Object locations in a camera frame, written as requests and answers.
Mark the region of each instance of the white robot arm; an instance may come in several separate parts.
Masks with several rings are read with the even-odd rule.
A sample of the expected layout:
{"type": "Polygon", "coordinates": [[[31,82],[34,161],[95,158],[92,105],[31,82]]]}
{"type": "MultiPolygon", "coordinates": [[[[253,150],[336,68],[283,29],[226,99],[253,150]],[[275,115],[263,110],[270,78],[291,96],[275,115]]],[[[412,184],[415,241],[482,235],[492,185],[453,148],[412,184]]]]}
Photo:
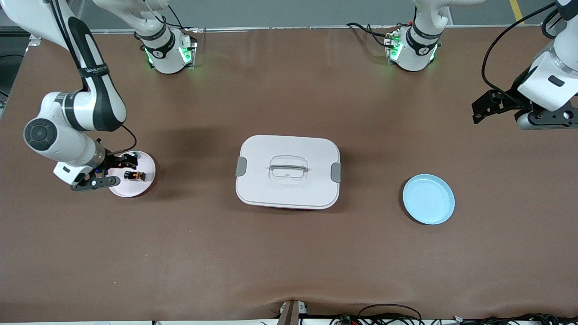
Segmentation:
{"type": "Polygon", "coordinates": [[[448,17],[444,7],[475,6],[486,0],[412,0],[416,15],[409,26],[401,26],[386,41],[390,62],[408,71],[424,69],[433,60],[438,40],[446,29],[448,17]]]}
{"type": "Polygon", "coordinates": [[[177,28],[170,28],[156,11],[166,9],[169,0],[93,0],[124,20],[144,44],[153,68],[172,74],[194,65],[197,40],[177,28]]]}
{"type": "Polygon", "coordinates": [[[107,65],[88,27],[77,19],[66,0],[0,0],[8,17],[35,36],[48,39],[71,52],[84,89],[47,94],[40,112],[25,127],[24,140],[35,152],[58,161],[54,173],[77,190],[94,171],[137,165],[134,157],[116,157],[84,131],[115,131],[127,118],[123,100],[114,88],[107,65]]]}
{"type": "Polygon", "coordinates": [[[557,0],[555,4],[566,28],[536,56],[510,90],[490,90],[472,104],[474,123],[489,115],[518,110],[515,118],[523,130],[578,126],[578,108],[570,103],[578,94],[578,0],[557,0]]]}

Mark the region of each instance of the round white plate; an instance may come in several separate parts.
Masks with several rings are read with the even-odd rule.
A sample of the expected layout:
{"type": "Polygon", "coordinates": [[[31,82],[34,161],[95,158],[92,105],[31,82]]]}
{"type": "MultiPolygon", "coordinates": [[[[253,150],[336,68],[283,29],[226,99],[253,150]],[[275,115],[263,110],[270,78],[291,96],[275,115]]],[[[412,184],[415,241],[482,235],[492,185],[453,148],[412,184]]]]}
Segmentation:
{"type": "Polygon", "coordinates": [[[440,224],[450,218],[455,208],[454,193],[443,179],[421,174],[412,177],[403,188],[407,212],[424,224],[440,224]]]}
{"type": "Polygon", "coordinates": [[[153,184],[154,181],[156,166],[153,158],[142,151],[132,151],[130,153],[136,153],[138,155],[139,165],[136,167],[136,171],[145,173],[146,180],[142,182],[140,180],[124,179],[125,171],[135,171],[132,168],[109,169],[108,176],[116,176],[120,178],[120,184],[109,187],[110,191],[119,197],[136,197],[137,195],[141,195],[153,184]]]}

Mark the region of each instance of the brown tabletop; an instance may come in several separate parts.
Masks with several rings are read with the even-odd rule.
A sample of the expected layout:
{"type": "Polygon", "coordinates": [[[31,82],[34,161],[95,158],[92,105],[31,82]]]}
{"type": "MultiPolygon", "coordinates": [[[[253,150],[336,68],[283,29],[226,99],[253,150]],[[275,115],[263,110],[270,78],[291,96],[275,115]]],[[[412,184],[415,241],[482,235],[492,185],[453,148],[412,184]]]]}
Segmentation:
{"type": "MultiPolygon", "coordinates": [[[[23,127],[50,91],[80,80],[68,53],[30,48],[0,126],[0,321],[272,317],[397,302],[424,317],[578,313],[578,131],[522,131],[512,113],[472,123],[484,53],[501,28],[448,29],[424,71],[388,66],[350,30],[206,34],[197,66],[147,67],[132,35],[97,36],[158,183],[145,196],[73,193],[23,127]],[[235,194],[241,144],[313,136],[342,154],[337,203],[260,208],[235,194]],[[452,187],[439,226],[402,209],[404,183],[452,187]]],[[[517,28],[488,77],[508,88],[547,43],[517,28]]],[[[123,130],[101,137],[130,145],[123,130]]]]}

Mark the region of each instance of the yellow stripe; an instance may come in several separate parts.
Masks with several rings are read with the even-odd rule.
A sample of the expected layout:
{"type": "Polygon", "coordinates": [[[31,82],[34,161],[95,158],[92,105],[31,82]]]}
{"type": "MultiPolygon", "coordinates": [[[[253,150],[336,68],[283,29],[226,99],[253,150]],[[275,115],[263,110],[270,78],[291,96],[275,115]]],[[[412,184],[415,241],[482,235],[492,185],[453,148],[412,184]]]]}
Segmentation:
{"type": "Polygon", "coordinates": [[[514,17],[516,20],[522,19],[522,11],[520,10],[518,0],[510,0],[510,6],[512,6],[512,11],[514,12],[514,17]]]}

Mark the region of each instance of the light blue round plate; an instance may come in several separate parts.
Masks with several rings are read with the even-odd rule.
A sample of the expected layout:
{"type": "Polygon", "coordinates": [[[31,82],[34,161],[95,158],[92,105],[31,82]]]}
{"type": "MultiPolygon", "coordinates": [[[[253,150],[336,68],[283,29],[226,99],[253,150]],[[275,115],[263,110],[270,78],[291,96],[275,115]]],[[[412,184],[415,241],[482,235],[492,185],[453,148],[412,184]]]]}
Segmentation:
{"type": "Polygon", "coordinates": [[[403,204],[409,214],[425,224],[440,224],[454,213],[455,198],[443,179],[430,174],[412,177],[403,188],[403,204]]]}

